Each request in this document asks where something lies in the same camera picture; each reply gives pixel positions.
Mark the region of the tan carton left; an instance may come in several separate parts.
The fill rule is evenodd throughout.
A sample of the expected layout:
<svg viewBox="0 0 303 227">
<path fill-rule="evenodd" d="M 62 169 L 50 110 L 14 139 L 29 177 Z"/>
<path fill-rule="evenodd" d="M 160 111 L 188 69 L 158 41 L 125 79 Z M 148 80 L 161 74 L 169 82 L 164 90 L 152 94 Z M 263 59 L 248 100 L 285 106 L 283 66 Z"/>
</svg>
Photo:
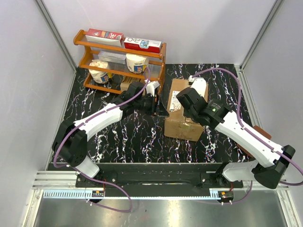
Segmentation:
<svg viewBox="0 0 303 227">
<path fill-rule="evenodd" d="M 132 82 L 136 82 L 136 81 L 139 81 L 140 82 L 140 79 L 139 78 L 134 78 L 134 77 L 126 77 L 124 79 L 123 82 L 121 82 L 120 84 L 120 90 L 121 91 L 126 91 L 129 87 L 129 85 L 132 83 Z"/>
</svg>

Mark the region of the white cup lower left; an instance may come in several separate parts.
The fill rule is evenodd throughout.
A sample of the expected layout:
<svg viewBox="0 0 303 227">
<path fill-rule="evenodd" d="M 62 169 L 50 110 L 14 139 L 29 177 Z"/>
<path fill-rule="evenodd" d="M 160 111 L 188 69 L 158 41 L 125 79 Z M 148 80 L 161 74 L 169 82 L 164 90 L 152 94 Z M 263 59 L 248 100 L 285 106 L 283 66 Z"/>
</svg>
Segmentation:
<svg viewBox="0 0 303 227">
<path fill-rule="evenodd" d="M 108 62 L 100 61 L 100 60 L 96 60 L 96 59 L 92 60 L 92 62 L 89 65 L 93 66 L 93 67 L 102 68 L 102 69 L 108 68 Z M 109 72 L 93 70 L 93 69 L 89 69 L 89 72 L 90 72 L 93 80 L 99 84 L 106 84 L 112 78 L 112 73 L 109 73 Z"/>
</svg>

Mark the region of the red white toothpaste box right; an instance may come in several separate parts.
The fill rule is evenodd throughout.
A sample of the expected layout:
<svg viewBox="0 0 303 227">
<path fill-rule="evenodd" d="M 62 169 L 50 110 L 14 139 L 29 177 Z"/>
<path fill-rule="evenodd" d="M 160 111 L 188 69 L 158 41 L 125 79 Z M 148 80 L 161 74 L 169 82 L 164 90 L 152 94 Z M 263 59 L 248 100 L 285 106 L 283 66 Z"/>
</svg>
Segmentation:
<svg viewBox="0 0 303 227">
<path fill-rule="evenodd" d="M 126 37 L 124 40 L 124 46 L 126 49 L 131 50 L 160 53 L 162 42 L 141 38 Z"/>
</svg>

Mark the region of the grey flat box on shelf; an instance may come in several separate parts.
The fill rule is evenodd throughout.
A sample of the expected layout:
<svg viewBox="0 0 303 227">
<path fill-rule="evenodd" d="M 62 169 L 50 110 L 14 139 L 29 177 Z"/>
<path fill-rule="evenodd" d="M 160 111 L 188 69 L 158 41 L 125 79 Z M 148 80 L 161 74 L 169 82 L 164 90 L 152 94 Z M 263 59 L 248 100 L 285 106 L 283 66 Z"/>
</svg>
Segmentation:
<svg viewBox="0 0 303 227">
<path fill-rule="evenodd" d="M 100 51 L 98 58 L 101 61 L 126 64 L 126 55 L 122 53 Z"/>
</svg>

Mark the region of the brown sponge pack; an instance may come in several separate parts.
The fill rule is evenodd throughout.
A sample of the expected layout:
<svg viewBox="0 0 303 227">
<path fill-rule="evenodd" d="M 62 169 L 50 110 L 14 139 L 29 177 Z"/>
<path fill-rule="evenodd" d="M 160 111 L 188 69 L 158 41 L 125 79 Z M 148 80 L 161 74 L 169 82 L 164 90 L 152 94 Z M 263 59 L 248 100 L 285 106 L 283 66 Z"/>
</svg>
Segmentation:
<svg viewBox="0 0 303 227">
<path fill-rule="evenodd" d="M 264 136 L 265 138 L 267 138 L 268 140 L 271 140 L 272 139 L 272 136 L 269 134 L 269 133 L 267 133 L 266 131 L 264 131 L 262 128 L 260 128 L 259 126 L 256 126 L 256 125 L 254 125 L 253 126 L 253 129 L 255 130 L 255 131 L 257 131 L 258 133 L 260 133 L 262 136 Z M 243 148 L 240 144 L 236 144 L 236 146 L 241 150 L 241 151 L 243 151 L 246 155 L 248 155 L 250 158 L 254 158 L 254 156 L 251 154 L 251 153 L 249 153 L 245 148 Z"/>
</svg>

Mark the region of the white cup middle shelf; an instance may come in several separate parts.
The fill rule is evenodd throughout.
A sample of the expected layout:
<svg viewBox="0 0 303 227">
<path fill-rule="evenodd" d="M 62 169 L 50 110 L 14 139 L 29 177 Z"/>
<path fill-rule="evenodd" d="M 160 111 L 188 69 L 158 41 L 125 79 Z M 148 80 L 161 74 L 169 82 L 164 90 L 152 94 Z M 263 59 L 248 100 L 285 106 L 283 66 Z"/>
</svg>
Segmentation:
<svg viewBox="0 0 303 227">
<path fill-rule="evenodd" d="M 149 64 L 149 57 L 127 53 L 126 64 L 130 72 L 134 74 L 141 74 L 144 73 Z"/>
</svg>

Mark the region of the brown cardboard express box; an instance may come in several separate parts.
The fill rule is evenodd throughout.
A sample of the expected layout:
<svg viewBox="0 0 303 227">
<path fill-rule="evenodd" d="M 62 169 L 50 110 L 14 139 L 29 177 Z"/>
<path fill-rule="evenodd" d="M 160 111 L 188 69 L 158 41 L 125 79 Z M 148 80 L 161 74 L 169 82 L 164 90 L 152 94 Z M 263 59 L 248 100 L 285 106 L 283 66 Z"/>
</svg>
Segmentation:
<svg viewBox="0 0 303 227">
<path fill-rule="evenodd" d="M 176 98 L 176 95 L 187 87 L 190 87 L 188 80 L 172 80 L 167 105 L 169 117 L 164 122 L 164 135 L 170 138 L 197 142 L 204 131 L 204 127 L 194 123 L 191 118 L 184 115 L 184 108 Z"/>
</svg>

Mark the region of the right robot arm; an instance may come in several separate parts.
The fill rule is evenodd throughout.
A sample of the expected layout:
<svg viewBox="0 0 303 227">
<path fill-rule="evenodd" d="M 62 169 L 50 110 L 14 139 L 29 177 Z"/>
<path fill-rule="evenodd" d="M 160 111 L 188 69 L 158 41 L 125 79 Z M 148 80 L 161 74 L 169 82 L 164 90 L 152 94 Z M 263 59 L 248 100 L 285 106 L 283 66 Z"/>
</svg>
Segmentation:
<svg viewBox="0 0 303 227">
<path fill-rule="evenodd" d="M 292 146 L 276 144 L 248 124 L 239 123 L 237 114 L 222 101 L 214 99 L 206 102 L 194 88 L 185 88 L 176 98 L 194 122 L 228 136 L 255 158 L 250 162 L 222 165 L 215 176 L 218 186 L 226 187 L 235 181 L 256 180 L 269 189 L 277 187 L 289 160 L 295 154 Z"/>
</svg>

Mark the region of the orange wooden shelf rack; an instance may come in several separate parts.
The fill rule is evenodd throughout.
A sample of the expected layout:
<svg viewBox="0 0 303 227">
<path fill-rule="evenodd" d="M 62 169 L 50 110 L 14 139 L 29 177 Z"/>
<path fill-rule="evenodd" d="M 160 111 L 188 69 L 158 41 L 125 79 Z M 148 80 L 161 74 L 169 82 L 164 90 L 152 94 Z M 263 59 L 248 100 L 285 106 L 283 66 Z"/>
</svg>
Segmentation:
<svg viewBox="0 0 303 227">
<path fill-rule="evenodd" d="M 120 75 L 129 78 L 144 79 L 144 76 L 146 75 L 145 73 L 134 74 L 128 69 L 126 64 L 120 64 L 120 63 L 109 61 L 107 63 L 107 68 L 99 68 L 92 66 L 91 62 L 93 62 L 93 60 L 97 60 L 98 54 L 104 50 L 146 56 L 149 57 L 150 59 L 149 69 L 151 72 L 151 81 L 158 81 L 160 83 L 160 86 L 158 88 L 158 94 L 162 92 L 162 88 L 165 80 L 165 60 L 166 60 L 166 47 L 167 47 L 166 43 L 163 43 L 161 45 L 161 49 L 159 53 L 144 52 L 144 51 L 126 49 L 124 47 L 116 47 L 116 46 L 89 42 L 86 39 L 86 33 L 87 33 L 86 31 L 80 30 L 73 39 L 73 43 L 75 45 L 82 45 L 85 48 L 84 55 L 79 62 L 80 68 L 103 71 L 106 73 L 111 73 L 112 75 Z"/>
</svg>

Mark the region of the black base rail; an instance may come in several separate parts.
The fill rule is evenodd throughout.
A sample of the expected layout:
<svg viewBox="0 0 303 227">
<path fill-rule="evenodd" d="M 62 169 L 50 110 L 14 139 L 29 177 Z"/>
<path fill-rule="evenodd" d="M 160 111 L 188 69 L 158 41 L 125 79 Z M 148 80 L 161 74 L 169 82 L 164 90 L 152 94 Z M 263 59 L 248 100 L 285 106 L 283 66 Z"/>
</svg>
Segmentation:
<svg viewBox="0 0 303 227">
<path fill-rule="evenodd" d="M 243 188 L 219 176 L 219 164 L 101 164 L 94 182 L 76 173 L 51 171 L 46 178 L 58 198 L 132 200 L 218 200 Z"/>
</svg>

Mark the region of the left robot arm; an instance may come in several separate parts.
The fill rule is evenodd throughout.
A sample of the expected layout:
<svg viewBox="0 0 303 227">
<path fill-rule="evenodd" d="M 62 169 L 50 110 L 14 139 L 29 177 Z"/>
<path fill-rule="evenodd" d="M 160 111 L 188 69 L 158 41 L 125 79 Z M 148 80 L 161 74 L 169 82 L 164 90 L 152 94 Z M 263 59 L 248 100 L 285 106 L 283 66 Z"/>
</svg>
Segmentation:
<svg viewBox="0 0 303 227">
<path fill-rule="evenodd" d="M 157 81 L 146 84 L 135 81 L 103 109 L 81 120 L 63 121 L 52 145 L 55 157 L 61 157 L 67 165 L 85 174 L 86 182 L 92 187 L 101 185 L 103 176 L 99 173 L 100 168 L 88 156 L 88 141 L 99 131 L 128 117 L 134 111 L 168 117 L 160 95 L 157 94 L 159 86 Z"/>
</svg>

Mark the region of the red toothpaste box left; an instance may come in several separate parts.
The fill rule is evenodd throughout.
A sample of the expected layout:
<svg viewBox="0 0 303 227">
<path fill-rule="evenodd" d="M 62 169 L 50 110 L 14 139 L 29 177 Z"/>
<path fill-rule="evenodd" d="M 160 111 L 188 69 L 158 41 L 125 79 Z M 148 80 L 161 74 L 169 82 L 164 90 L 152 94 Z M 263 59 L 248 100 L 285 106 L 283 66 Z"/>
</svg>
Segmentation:
<svg viewBox="0 0 303 227">
<path fill-rule="evenodd" d="M 122 46 L 122 42 L 125 39 L 123 33 L 97 30 L 92 28 L 90 28 L 86 32 L 85 37 L 89 42 L 118 46 L 118 47 Z"/>
</svg>

